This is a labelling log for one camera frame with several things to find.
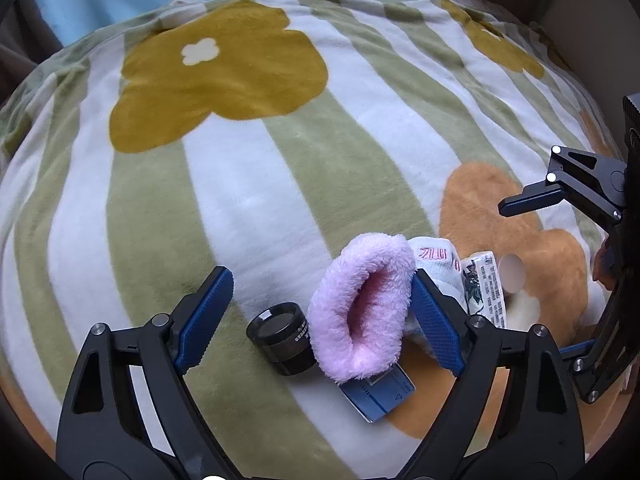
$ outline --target pink plush fabric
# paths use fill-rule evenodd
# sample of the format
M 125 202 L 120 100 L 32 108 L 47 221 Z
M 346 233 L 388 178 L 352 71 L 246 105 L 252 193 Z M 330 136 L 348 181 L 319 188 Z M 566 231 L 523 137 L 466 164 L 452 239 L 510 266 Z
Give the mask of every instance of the pink plush fabric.
M 311 345 L 338 384 L 387 370 L 400 355 L 414 252 L 402 235 L 356 236 L 327 269 L 309 304 Z

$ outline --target blanket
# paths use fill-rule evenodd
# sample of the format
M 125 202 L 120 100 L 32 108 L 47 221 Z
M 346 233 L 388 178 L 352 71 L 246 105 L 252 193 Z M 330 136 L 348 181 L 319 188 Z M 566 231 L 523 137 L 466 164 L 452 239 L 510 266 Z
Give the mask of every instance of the blanket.
M 606 304 L 590 273 L 603 232 L 567 203 L 496 206 L 543 178 L 553 145 L 609 155 L 610 139 L 544 31 L 481 0 L 177 0 L 98 30 L 0 112 L 0 385 L 52 450 L 89 328 L 170 312 L 221 264 L 234 301 L 186 382 L 240 471 L 394 476 L 450 372 L 405 342 L 416 392 L 367 424 L 317 368 L 278 376 L 247 322 L 283 301 L 306 310 L 357 234 L 402 233 L 449 238 L 460 257 L 516 253 L 511 327 L 540 322 L 567 345 Z M 499 370 L 470 451 L 505 382 Z

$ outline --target pink fuzzy object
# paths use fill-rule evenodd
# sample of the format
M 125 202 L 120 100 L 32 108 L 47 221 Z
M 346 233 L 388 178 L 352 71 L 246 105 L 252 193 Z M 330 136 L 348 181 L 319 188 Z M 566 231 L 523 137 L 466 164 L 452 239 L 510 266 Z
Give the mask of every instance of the pink fuzzy object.
M 311 345 L 338 384 L 387 370 L 400 355 L 415 272 L 404 236 L 356 236 L 327 269 L 309 304 Z

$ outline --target blue gripper pad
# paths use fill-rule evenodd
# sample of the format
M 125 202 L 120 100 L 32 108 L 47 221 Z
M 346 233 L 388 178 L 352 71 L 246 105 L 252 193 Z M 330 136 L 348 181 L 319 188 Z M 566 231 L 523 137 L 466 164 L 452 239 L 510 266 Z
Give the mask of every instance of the blue gripper pad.
M 460 354 L 460 335 L 416 274 L 411 282 L 410 309 L 414 311 L 438 364 L 458 377 L 465 369 Z
M 175 368 L 183 375 L 191 367 L 200 364 L 213 333 L 234 294 L 234 278 L 231 271 L 223 270 L 180 331 Z

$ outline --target camera lens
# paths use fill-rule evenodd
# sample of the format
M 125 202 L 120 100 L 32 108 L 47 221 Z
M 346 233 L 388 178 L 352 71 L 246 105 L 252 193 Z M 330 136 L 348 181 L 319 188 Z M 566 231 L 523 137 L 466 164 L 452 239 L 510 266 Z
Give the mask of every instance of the camera lens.
M 297 303 L 280 303 L 256 316 L 246 336 L 282 375 L 295 375 L 316 363 L 309 325 Z

